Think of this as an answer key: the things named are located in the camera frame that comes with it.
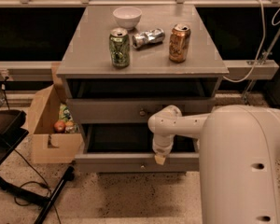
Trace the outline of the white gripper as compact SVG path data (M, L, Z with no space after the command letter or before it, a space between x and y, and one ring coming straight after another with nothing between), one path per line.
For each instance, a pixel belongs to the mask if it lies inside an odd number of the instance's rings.
M154 156L155 162L158 165L164 165L167 156L173 147L174 136L173 135L159 135L155 134L152 140L152 149L156 153Z

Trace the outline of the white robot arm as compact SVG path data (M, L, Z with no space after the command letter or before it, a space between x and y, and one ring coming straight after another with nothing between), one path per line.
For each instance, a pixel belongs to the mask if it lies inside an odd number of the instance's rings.
M203 224L280 224L279 109L226 105L184 116L169 105L147 125L158 164L171 152L175 136L199 141Z

